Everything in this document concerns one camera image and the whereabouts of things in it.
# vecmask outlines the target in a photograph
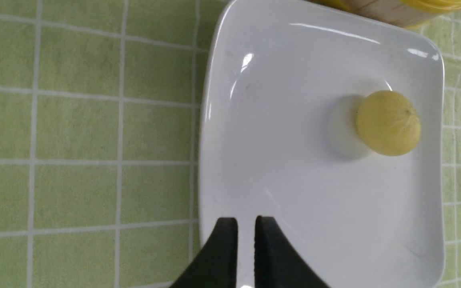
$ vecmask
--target square plate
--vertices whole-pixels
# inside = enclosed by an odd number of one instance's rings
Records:
[[[437,47],[299,0],[234,0],[217,32],[202,111],[200,231],[204,243],[218,217],[236,217],[238,288],[254,287],[257,215],[276,217],[332,288],[433,287],[444,262]],[[336,103],[386,89],[417,110],[419,145],[398,157],[335,153]]]

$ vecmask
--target yellow fruit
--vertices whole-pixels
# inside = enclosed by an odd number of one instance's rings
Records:
[[[410,152],[421,137],[417,112],[407,98],[394,91],[377,91],[362,100],[355,126],[371,150],[387,156]]]

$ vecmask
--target yellow object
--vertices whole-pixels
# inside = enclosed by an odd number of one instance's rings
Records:
[[[410,152],[421,137],[417,112],[407,98],[394,91],[377,91],[362,100],[355,127],[371,150],[387,156]]]
[[[401,0],[401,2],[420,11],[435,14],[461,9],[461,0]]]
[[[318,0],[317,2],[399,27],[414,26],[440,14],[461,9],[461,0]]]

